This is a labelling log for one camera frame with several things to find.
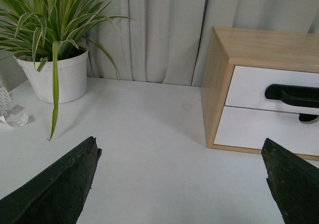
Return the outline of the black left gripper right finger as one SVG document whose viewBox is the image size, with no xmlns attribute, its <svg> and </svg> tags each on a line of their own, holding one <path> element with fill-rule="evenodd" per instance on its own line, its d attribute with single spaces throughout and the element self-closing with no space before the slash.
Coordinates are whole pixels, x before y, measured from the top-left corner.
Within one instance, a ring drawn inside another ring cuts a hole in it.
<svg viewBox="0 0 319 224">
<path fill-rule="evenodd" d="M 284 223 L 319 222 L 319 169 L 266 138 L 262 157 L 266 179 Z"/>
</svg>

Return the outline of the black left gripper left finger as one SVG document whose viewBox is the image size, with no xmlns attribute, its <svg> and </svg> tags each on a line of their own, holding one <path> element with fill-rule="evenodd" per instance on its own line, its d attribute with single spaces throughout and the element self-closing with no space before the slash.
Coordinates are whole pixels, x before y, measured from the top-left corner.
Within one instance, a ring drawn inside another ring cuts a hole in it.
<svg viewBox="0 0 319 224">
<path fill-rule="evenodd" d="M 75 224 L 102 150 L 88 137 L 0 201 L 2 224 Z"/>
</svg>

